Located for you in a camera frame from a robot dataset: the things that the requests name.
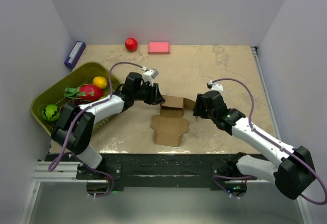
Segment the brown cardboard box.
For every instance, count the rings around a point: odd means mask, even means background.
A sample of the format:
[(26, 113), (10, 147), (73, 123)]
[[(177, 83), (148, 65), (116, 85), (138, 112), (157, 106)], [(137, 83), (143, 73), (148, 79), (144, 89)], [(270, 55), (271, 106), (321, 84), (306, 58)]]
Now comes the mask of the brown cardboard box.
[(151, 118), (153, 140), (157, 145), (179, 147), (188, 131), (189, 121), (183, 117), (184, 112), (186, 109), (193, 110), (195, 101), (169, 95), (163, 98), (165, 102), (160, 105), (159, 114)]

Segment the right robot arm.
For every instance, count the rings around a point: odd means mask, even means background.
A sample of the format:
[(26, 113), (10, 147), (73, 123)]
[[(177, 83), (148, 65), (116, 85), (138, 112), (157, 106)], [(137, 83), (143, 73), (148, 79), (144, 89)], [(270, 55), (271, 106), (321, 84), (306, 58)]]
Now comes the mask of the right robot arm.
[(193, 115), (210, 119), (219, 130), (227, 132), (259, 151), (264, 159), (239, 152), (217, 169), (217, 178), (238, 180), (256, 177), (273, 182), (287, 198), (298, 198), (315, 181), (312, 156), (303, 146), (295, 148), (249, 123), (248, 117), (228, 108), (218, 91), (198, 94)]

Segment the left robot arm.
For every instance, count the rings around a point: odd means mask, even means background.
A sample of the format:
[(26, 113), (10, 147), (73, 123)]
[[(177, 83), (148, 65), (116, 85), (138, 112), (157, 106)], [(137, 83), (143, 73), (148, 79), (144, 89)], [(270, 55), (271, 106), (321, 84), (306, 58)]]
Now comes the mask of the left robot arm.
[(85, 105), (65, 105), (53, 128), (52, 140), (88, 165), (87, 172), (90, 176), (101, 179), (106, 173), (106, 167), (101, 164), (102, 156), (90, 145), (94, 125), (126, 111), (135, 101), (143, 101), (149, 105), (164, 103), (158, 83), (154, 82), (157, 75), (156, 69), (146, 70), (143, 74), (131, 72), (122, 87), (117, 88), (113, 95)]

